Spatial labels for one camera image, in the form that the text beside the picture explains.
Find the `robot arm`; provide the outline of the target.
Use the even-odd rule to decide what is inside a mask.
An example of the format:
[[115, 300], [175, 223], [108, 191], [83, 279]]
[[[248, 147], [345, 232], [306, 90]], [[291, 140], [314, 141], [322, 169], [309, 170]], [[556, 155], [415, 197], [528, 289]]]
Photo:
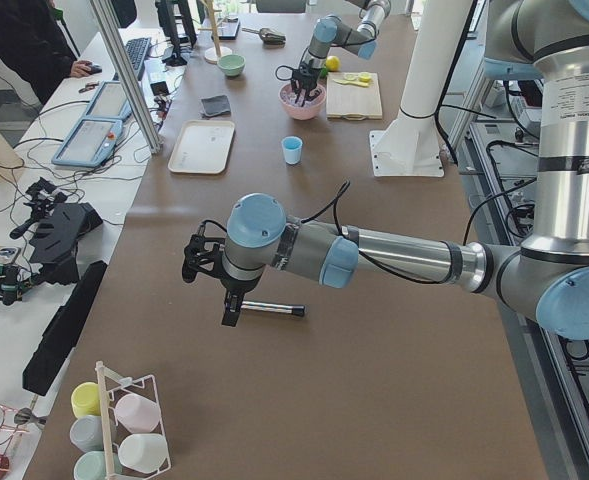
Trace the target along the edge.
[[518, 246], [300, 219], [254, 193], [236, 202], [224, 237], [191, 237], [183, 279], [221, 281], [228, 326], [266, 267], [334, 288], [362, 267], [419, 284], [458, 284], [562, 337], [589, 339], [589, 1], [493, 2], [487, 47], [490, 59], [531, 65], [544, 79], [534, 226]]
[[308, 46], [296, 67], [280, 65], [275, 70], [276, 78], [288, 81], [295, 102], [304, 106], [320, 95], [317, 82], [331, 47], [343, 48], [360, 58], [370, 59], [376, 48], [380, 27], [391, 11], [391, 2], [386, 0], [351, 1], [362, 11], [360, 23], [352, 28], [339, 16], [322, 17], [315, 24]]

